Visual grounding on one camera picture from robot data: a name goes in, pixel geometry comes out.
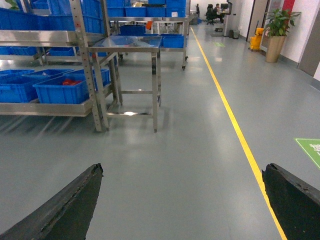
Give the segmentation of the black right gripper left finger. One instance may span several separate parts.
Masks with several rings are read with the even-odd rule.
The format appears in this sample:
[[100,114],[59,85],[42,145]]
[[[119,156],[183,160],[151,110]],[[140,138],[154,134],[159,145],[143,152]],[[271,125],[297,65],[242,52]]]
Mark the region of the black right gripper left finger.
[[85,240],[103,168],[93,164],[43,205],[0,235],[2,240]]

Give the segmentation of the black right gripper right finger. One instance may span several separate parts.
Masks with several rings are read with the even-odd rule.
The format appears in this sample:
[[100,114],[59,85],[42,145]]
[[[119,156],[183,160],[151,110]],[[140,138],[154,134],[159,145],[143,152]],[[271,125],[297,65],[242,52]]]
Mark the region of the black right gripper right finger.
[[288,240],[320,238],[320,191],[270,163],[262,171],[270,206]]

